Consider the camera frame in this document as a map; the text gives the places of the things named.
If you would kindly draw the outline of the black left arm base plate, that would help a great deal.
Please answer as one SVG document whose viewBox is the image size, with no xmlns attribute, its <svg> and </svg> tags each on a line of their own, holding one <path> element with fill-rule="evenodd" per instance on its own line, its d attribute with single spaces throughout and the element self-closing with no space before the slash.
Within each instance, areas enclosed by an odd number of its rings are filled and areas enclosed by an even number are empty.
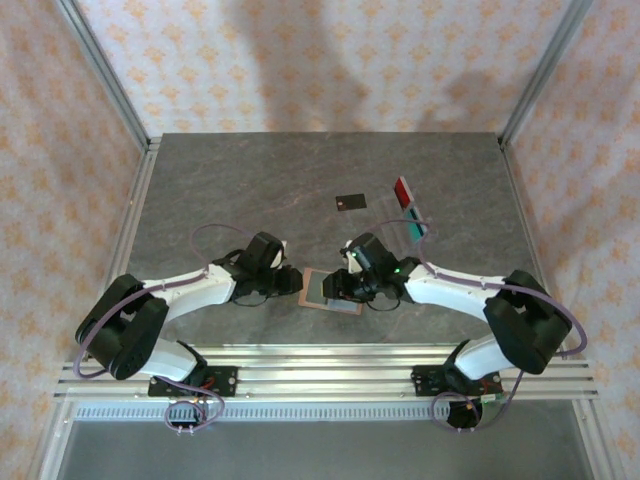
<svg viewBox="0 0 640 480">
<path fill-rule="evenodd" d="M 152 377 L 147 394 L 149 397 L 203 397 L 211 394 L 234 397 L 238 371 L 236 366 L 204 366 L 198 367 L 182 382 Z"/>
</svg>

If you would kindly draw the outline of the aluminium table side rail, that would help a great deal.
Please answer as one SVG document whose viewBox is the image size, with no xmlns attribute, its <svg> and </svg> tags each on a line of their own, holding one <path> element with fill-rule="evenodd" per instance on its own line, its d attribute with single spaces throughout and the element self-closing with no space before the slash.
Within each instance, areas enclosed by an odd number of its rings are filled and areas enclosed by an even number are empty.
<svg viewBox="0 0 640 480">
<path fill-rule="evenodd" d="M 119 224 L 110 263 L 96 296 L 97 300 L 100 299 L 116 277 L 126 272 L 160 144 L 160 137 L 152 138 L 139 159 L 138 168 Z"/>
<path fill-rule="evenodd" d="M 515 167 L 513 166 L 513 162 L 509 156 L 509 152 L 506 147 L 500 148 L 502 159 L 504 161 L 504 165 L 506 168 L 506 172 L 511 184 L 511 188 L 513 191 L 513 195 L 515 197 L 515 202 L 517 204 L 517 209 L 519 213 L 519 217 L 524 229 L 524 235 L 526 238 L 526 242 L 528 245 L 528 250 L 532 259 L 532 263 L 534 266 L 535 277 L 539 281 L 539 283 L 545 288 L 548 293 L 551 293 L 551 288 L 548 286 L 546 282 L 546 277 L 544 272 L 542 271 L 540 259 L 538 252 L 536 250 L 533 230 L 531 228 L 527 213 L 525 212 L 525 202 L 524 197 L 521 194 L 518 179 L 516 178 Z"/>
</svg>

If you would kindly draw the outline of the clear acrylic card stand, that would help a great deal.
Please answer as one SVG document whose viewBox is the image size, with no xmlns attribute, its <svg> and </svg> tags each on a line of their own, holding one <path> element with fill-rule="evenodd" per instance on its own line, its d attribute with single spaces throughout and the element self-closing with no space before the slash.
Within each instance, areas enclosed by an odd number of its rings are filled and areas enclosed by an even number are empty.
<svg viewBox="0 0 640 480">
<path fill-rule="evenodd" d="M 430 240 L 436 233 L 432 219 L 423 214 L 414 194 L 413 196 L 414 202 L 411 206 L 415 206 L 419 210 L 425 223 L 429 226 L 429 233 L 423 238 Z M 395 194 L 383 195 L 379 200 L 371 203 L 371 208 L 375 215 L 374 231 L 384 245 L 401 257 L 414 253 L 420 240 L 417 243 L 410 240 L 407 228 L 408 220 L 404 219 L 404 210 L 400 207 Z"/>
</svg>

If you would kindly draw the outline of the aluminium frame post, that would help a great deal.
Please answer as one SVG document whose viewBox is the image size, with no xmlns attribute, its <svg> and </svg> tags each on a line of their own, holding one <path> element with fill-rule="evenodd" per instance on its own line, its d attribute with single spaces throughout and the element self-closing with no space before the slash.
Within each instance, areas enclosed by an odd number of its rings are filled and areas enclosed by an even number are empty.
<svg viewBox="0 0 640 480">
<path fill-rule="evenodd" d="M 581 26 L 594 0 L 571 0 L 552 35 L 543 55 L 530 76 L 509 119 L 498 136 L 498 144 L 506 151 L 516 138 L 538 97 L 559 65 L 574 35 Z"/>
<path fill-rule="evenodd" d="M 150 136 L 111 65 L 105 50 L 101 46 L 97 35 L 91 27 L 89 20 L 83 13 L 79 1 L 53 1 L 67 22 L 71 33 L 79 42 L 83 55 L 105 89 L 107 97 L 124 122 L 126 130 L 132 136 L 139 149 L 146 151 L 151 142 Z"/>
</svg>

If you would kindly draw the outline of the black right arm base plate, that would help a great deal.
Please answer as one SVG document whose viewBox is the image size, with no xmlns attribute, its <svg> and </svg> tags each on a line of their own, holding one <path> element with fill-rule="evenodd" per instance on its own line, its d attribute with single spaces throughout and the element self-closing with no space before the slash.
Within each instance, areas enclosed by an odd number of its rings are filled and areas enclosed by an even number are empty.
<svg viewBox="0 0 640 480">
<path fill-rule="evenodd" d="M 416 365 L 410 378 L 418 397 L 431 397 L 441 393 L 479 397 L 504 392 L 501 382 L 497 380 L 496 372 L 478 380 L 471 380 L 452 366 Z"/>
</svg>

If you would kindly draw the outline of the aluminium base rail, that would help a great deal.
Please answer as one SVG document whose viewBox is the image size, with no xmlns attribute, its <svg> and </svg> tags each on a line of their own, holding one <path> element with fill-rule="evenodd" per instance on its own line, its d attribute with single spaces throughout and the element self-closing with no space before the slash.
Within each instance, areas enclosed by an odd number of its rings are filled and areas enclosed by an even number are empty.
<svg viewBox="0 0 640 480">
<path fill-rule="evenodd" d="M 417 365 L 439 365 L 453 347 L 411 344 L 223 345 L 200 352 L 212 365 L 235 366 L 236 401 L 415 400 L 410 375 Z M 598 388 L 585 360 L 552 360 L 538 375 L 500 374 L 519 400 L 594 399 Z"/>
</svg>

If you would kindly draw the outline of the grey metal lower shelf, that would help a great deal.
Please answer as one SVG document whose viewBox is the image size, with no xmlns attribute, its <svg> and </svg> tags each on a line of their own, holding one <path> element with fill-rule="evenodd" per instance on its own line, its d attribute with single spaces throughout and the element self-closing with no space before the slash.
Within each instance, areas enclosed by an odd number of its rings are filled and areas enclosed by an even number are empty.
<svg viewBox="0 0 640 480">
<path fill-rule="evenodd" d="M 429 422 L 80 422 L 59 480 L 593 480 L 570 426 L 514 412 L 470 435 Z"/>
</svg>

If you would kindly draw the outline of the teal card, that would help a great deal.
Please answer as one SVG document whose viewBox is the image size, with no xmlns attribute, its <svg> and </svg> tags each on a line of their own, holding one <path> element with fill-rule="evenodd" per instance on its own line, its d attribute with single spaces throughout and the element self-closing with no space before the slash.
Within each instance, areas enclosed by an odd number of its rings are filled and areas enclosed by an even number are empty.
<svg viewBox="0 0 640 480">
<path fill-rule="evenodd" d="M 429 226 L 425 223 L 422 215 L 415 206 L 408 206 L 404 210 L 403 215 L 404 219 L 408 220 L 408 234 L 413 243 L 417 243 L 429 233 Z"/>
</svg>

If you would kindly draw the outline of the black terminal block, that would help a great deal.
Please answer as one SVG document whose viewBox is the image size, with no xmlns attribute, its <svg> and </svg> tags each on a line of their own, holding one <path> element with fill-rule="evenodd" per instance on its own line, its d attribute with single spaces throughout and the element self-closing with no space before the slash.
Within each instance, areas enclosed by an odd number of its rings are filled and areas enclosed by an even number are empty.
<svg viewBox="0 0 640 480">
<path fill-rule="evenodd" d="M 164 413 L 164 422 L 168 428 L 180 433 L 181 431 L 195 432 L 206 422 L 207 411 L 200 403 L 180 401 L 168 406 Z"/>
</svg>

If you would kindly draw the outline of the black round connector housing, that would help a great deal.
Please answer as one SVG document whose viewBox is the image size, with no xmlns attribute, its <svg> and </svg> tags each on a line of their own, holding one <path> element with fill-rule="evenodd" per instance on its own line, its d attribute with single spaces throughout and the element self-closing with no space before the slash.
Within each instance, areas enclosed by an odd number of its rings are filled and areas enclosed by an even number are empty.
<svg viewBox="0 0 640 480">
<path fill-rule="evenodd" d="M 483 407 L 479 400 L 449 403 L 447 424 L 454 429 L 474 429 L 482 419 Z"/>
</svg>

